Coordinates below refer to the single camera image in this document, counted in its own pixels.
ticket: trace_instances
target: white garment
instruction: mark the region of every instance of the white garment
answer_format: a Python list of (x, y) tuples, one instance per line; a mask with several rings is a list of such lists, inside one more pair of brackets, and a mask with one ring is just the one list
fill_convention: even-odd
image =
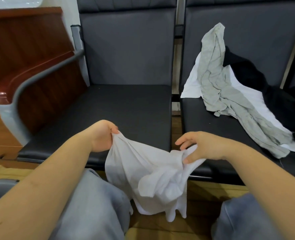
[[(203, 94), (201, 91), (201, 82), (198, 80), (198, 66), (200, 62), (200, 56), (201, 52), (198, 54), (195, 60), (195, 64), (190, 72), (190, 75), (186, 83), (184, 84), (184, 89), (181, 93), (181, 98), (203, 98)], [(281, 124), (280, 121), (276, 119), (274, 114), (265, 105), (262, 92), (255, 90), (253, 88), (246, 87), (243, 84), (241, 84), (235, 77), (231, 66), (228, 65), (228, 67), (230, 70), (230, 80), (232, 87), (240, 91), (245, 96), (245, 98), (254, 106), (257, 112), (267, 121), (270, 121), (272, 125), (274, 125), (276, 128), (281, 129), (284, 132), (291, 133)], [(280, 146), (295, 152), (295, 140), (293, 140), (290, 144), (282, 144)]]
[(107, 180), (133, 199), (141, 214), (165, 211), (172, 222), (175, 210), (186, 218), (187, 180), (205, 159), (190, 164), (182, 161), (197, 145), (167, 152), (136, 141), (123, 134), (113, 134), (113, 144), (105, 161)]

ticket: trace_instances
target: person's left arm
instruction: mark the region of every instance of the person's left arm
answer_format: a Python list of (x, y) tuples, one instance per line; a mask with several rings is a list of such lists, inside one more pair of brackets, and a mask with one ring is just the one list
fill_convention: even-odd
[(91, 151), (110, 149), (116, 125), (98, 121), (67, 140), (0, 199), (0, 239), (48, 239)]

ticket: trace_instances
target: black leather seat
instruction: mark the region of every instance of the black leather seat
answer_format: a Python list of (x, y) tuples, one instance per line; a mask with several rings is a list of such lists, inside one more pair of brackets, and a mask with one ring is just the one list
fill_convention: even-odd
[[(130, 140), (169, 151), (171, 94), (171, 87), (161, 85), (90, 86), (58, 120), (24, 146), (18, 159), (42, 162), (71, 136), (102, 119), (113, 121)], [(91, 153), (87, 166), (104, 170), (107, 154)]]
[[(225, 26), (224, 41), (231, 52), (251, 60), (270, 85), (279, 86), (295, 40), (295, 0), (186, 0), (180, 91), (201, 51), (203, 36), (219, 22)], [(238, 120), (206, 111), (202, 98), (181, 99), (181, 109), (184, 132), (206, 131), (240, 141), (295, 176), (295, 153), (274, 158), (247, 135)], [(191, 178), (243, 184), (222, 160), (205, 161)]]
[[(91, 86), (22, 148), (18, 160), (41, 163), (102, 119), (128, 139), (169, 151), (176, 0), (77, 3)], [(104, 170), (107, 153), (91, 153), (87, 166)]]

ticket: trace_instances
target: metal armrest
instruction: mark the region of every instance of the metal armrest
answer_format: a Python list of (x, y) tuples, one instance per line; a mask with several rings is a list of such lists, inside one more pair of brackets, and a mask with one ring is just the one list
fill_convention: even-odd
[(82, 49), (69, 51), (16, 71), (0, 81), (1, 119), (23, 146), (28, 143), (32, 134), (19, 117), (18, 100), (21, 93), (29, 85), (79, 59), (83, 54)]

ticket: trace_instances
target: chair seat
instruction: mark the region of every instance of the chair seat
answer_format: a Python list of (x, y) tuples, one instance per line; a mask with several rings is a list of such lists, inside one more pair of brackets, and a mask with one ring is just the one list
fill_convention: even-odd
[[(276, 159), (269, 151), (258, 146), (248, 136), (237, 119), (226, 115), (216, 117), (212, 112), (207, 111), (202, 98), (183, 98), (181, 108), (184, 132), (205, 131), (242, 142), (295, 176), (294, 152), (280, 160)], [(235, 169), (225, 160), (206, 160), (192, 173), (191, 179), (225, 184), (243, 184)]]
[[(67, 139), (105, 119), (133, 141), (170, 151), (172, 89), (163, 85), (93, 85), (61, 117), (39, 131), (18, 154), (41, 163)], [(108, 151), (91, 153), (87, 167), (104, 170)]]

